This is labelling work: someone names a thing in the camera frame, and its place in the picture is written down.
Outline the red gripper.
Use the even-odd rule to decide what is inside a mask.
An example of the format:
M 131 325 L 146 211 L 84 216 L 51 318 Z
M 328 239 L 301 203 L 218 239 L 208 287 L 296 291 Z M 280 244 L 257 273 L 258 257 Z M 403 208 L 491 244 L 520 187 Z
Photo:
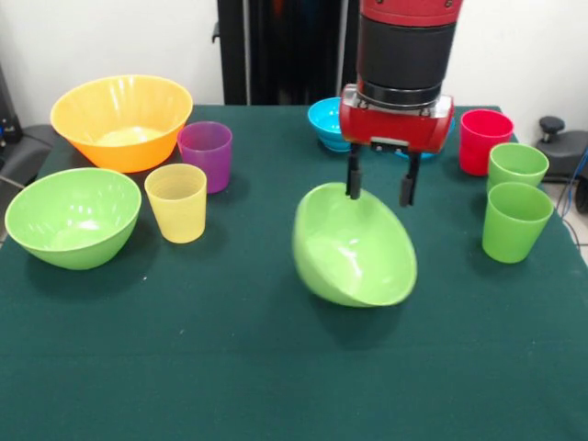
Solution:
M 407 153 L 409 169 L 401 181 L 400 205 L 413 205 L 421 164 L 420 153 L 439 153 L 455 114 L 454 100 L 441 96 L 431 107 L 392 110 L 369 104 L 358 94 L 343 94 L 339 123 L 346 141 L 351 142 L 347 162 L 345 194 L 358 199 L 361 191 L 360 145 L 390 144 Z

